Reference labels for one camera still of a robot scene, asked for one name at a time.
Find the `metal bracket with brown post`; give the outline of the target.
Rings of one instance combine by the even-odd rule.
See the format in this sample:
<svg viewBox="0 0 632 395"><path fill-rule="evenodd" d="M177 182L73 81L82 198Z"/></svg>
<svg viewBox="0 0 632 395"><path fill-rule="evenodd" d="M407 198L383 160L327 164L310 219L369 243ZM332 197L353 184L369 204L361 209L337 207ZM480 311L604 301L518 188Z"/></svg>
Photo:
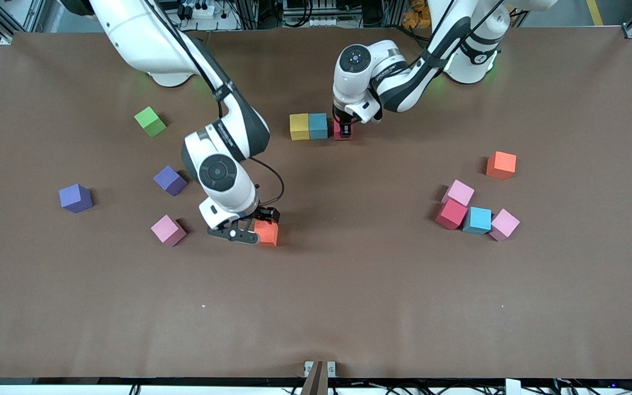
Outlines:
<svg viewBox="0 0 632 395"><path fill-rule="evenodd" d="M336 362L305 362L300 395L329 395L329 379L337 378Z"/></svg>

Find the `pile of orange objects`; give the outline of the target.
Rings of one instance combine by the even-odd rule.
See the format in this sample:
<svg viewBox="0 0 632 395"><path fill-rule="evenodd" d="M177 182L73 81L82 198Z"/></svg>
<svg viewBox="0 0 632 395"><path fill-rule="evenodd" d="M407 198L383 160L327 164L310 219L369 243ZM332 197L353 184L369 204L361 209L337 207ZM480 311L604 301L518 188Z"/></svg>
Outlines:
<svg viewBox="0 0 632 395"><path fill-rule="evenodd" d="M409 0L409 10L402 16L401 25L405 29L431 27L431 13L427 0Z"/></svg>

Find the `pink cube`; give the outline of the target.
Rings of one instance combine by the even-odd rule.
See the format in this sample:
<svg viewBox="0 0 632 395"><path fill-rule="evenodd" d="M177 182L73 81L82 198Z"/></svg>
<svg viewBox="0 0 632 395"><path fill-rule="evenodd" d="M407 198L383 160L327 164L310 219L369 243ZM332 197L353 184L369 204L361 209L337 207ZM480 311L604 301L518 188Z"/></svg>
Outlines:
<svg viewBox="0 0 632 395"><path fill-rule="evenodd" d="M520 220L506 209L500 210L491 221L489 235L496 241L504 241L511 237L519 226Z"/></svg>
<svg viewBox="0 0 632 395"><path fill-rule="evenodd" d="M453 200L467 207L475 192L476 190L474 190L474 188L456 179L445 191L441 203L444 204L449 200Z"/></svg>
<svg viewBox="0 0 632 395"><path fill-rule="evenodd" d="M187 235L181 225L169 215L161 217L150 229L161 243L171 247L178 245Z"/></svg>

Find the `brown table mat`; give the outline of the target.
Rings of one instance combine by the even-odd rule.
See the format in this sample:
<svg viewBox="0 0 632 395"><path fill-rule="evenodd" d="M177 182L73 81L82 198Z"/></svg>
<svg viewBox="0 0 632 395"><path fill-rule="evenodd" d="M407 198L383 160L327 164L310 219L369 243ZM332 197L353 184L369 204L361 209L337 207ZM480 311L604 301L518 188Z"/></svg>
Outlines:
<svg viewBox="0 0 632 395"><path fill-rule="evenodd" d="M0 377L632 377L632 39L512 29L482 82L436 78L351 142L291 140L289 115L329 111L341 50L382 38L419 52L392 30L207 38L270 125L278 247L208 235L199 185L153 181L217 117L201 78L159 87L102 33L0 47ZM496 151L511 178L485 174ZM434 221L456 179L467 209L520 220L509 239ZM80 213L58 196L76 183Z"/></svg>

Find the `red cube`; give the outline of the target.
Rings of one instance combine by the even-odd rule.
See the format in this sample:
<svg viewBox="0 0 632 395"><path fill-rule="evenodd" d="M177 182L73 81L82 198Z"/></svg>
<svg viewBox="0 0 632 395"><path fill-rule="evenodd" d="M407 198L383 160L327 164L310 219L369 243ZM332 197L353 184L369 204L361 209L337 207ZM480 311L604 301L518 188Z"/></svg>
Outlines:
<svg viewBox="0 0 632 395"><path fill-rule="evenodd" d="M336 142L344 142L353 138L353 127L349 122L342 122L338 116L333 117L333 138Z"/></svg>
<svg viewBox="0 0 632 395"><path fill-rule="evenodd" d="M434 221L448 230L456 230L464 222L467 207L455 200L447 200L437 212Z"/></svg>

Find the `white power strip with plugs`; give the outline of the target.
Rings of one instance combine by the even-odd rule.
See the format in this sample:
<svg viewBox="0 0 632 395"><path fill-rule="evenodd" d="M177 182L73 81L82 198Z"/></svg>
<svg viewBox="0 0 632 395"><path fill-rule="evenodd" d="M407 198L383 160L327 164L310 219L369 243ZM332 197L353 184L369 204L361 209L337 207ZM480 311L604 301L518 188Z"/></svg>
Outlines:
<svg viewBox="0 0 632 395"><path fill-rule="evenodd" d="M218 8L214 0L177 0L177 15L180 20L213 19Z"/></svg>

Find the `light blue cube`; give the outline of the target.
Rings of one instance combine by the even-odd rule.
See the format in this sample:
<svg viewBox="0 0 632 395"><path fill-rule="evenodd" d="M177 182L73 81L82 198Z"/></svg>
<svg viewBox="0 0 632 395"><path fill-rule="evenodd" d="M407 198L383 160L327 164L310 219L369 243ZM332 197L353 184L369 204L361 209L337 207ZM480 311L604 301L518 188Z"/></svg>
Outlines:
<svg viewBox="0 0 632 395"><path fill-rule="evenodd" d="M467 210L462 230L470 234L487 234L492 230L492 215L490 209L471 206Z"/></svg>
<svg viewBox="0 0 632 395"><path fill-rule="evenodd" d="M308 131L310 140L322 140L329 137L329 123L325 112L308 114Z"/></svg>

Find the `orange cube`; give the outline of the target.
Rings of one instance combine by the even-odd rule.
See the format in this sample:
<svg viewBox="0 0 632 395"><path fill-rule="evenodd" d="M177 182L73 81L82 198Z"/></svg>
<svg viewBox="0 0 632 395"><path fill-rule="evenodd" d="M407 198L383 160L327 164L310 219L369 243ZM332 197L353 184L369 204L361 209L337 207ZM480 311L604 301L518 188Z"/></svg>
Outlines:
<svg viewBox="0 0 632 395"><path fill-rule="evenodd" d="M487 177L509 179L516 173L516 164L515 154L496 151L487 160L485 174Z"/></svg>
<svg viewBox="0 0 632 395"><path fill-rule="evenodd" d="M253 232L258 235L259 246L276 247L278 245L279 226L277 222L256 220Z"/></svg>

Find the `yellow cube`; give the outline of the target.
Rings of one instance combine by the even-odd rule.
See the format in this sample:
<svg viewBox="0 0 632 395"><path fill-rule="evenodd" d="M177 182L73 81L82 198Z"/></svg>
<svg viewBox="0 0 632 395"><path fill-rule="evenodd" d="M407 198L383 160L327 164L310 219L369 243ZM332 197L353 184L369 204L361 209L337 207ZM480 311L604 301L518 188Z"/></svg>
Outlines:
<svg viewBox="0 0 632 395"><path fill-rule="evenodd" d="M310 140L309 135L309 114L289 115L289 135L291 140Z"/></svg>

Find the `purple cube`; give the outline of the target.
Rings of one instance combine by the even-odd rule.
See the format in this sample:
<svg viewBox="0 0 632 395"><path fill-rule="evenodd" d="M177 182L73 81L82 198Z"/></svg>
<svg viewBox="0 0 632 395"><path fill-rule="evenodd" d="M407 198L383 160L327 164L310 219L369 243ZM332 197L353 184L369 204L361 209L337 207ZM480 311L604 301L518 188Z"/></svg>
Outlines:
<svg viewBox="0 0 632 395"><path fill-rule="evenodd" d="M155 183L168 195L176 196L188 185L188 182L172 167L166 166L153 176Z"/></svg>
<svg viewBox="0 0 632 395"><path fill-rule="evenodd" d="M72 213L80 213L93 207L91 191L76 183L58 191L60 206Z"/></svg>

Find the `green cube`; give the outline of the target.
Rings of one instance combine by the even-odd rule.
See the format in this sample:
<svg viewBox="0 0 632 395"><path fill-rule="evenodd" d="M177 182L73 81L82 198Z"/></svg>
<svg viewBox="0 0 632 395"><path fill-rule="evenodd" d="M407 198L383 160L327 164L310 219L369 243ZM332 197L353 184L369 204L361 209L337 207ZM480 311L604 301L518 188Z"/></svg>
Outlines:
<svg viewBox="0 0 632 395"><path fill-rule="evenodd" d="M167 128L160 115L150 106L135 114L134 119L149 137L155 137Z"/></svg>

